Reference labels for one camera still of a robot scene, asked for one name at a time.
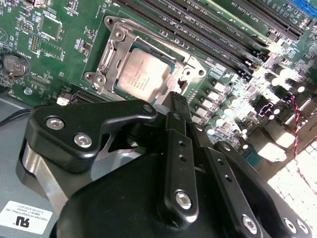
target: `chip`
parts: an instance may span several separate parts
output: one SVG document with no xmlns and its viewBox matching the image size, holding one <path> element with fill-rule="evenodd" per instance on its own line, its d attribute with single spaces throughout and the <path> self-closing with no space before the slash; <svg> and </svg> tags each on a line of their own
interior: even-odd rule
<svg viewBox="0 0 317 238">
<path fill-rule="evenodd" d="M 152 102 L 170 72 L 171 66 L 135 48 L 119 76 L 118 88 L 136 98 Z"/>
</svg>

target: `white label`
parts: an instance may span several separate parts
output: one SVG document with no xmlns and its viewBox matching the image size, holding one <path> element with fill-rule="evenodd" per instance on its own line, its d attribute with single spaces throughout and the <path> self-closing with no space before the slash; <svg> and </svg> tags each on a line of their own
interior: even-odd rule
<svg viewBox="0 0 317 238">
<path fill-rule="evenodd" d="M 52 212 L 9 201 L 0 213 L 0 225 L 42 235 Z"/>
</svg>

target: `black cable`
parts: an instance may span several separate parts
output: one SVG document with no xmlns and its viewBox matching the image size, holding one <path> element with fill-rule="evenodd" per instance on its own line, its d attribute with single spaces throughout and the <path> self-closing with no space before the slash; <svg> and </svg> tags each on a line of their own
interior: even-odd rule
<svg viewBox="0 0 317 238">
<path fill-rule="evenodd" d="M 9 122 L 16 120 L 20 117 L 23 117 L 25 115 L 30 114 L 31 112 L 33 112 L 34 109 L 21 109 L 13 114 L 11 114 L 10 116 L 8 116 L 7 118 L 3 119 L 2 121 L 0 121 L 0 127 L 8 124 Z"/>
</svg>

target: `cable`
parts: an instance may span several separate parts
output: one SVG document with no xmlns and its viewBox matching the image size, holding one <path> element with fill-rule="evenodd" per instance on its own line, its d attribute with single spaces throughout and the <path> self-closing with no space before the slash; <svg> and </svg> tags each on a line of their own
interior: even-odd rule
<svg viewBox="0 0 317 238">
<path fill-rule="evenodd" d="M 298 139 L 298 131 L 299 131 L 299 118 L 300 118 L 300 113 L 299 113 L 299 107 L 298 104 L 296 103 L 296 97 L 292 96 L 292 103 L 294 104 L 295 107 L 295 140 L 294 140 L 294 160 L 296 163 L 296 167 L 297 167 L 297 173 L 299 174 L 299 176 L 305 181 L 305 183 L 308 185 L 308 187 L 312 190 L 312 192 L 317 195 L 317 191 L 315 191 L 311 185 L 309 184 L 309 182 L 307 181 L 307 179 L 305 178 L 305 176 L 301 173 L 301 169 L 299 168 L 299 164 L 297 161 L 297 156 L 298 156 L 298 143 L 299 143 L 299 139 Z"/>
<path fill-rule="evenodd" d="M 13 114 L 11 114 L 10 116 L 8 116 L 7 118 L 3 119 L 2 121 L 0 121 L 0 127 L 8 124 L 9 122 L 13 121 L 13 120 L 16 120 L 22 116 L 25 116 L 25 115 L 28 115 L 30 114 L 31 112 L 33 112 L 34 109 L 22 109 L 22 110 L 19 110 Z"/>
</svg>

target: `motherboard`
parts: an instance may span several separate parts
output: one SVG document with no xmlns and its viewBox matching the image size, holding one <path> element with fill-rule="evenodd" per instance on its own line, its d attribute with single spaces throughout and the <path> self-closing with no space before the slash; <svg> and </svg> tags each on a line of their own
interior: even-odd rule
<svg viewBox="0 0 317 238">
<path fill-rule="evenodd" d="M 175 91 L 212 142 L 229 142 L 253 166 L 283 161 L 296 125 L 317 109 L 315 7 L 0 0 L 0 92 L 31 106 L 139 98 L 159 107 Z"/>
</svg>

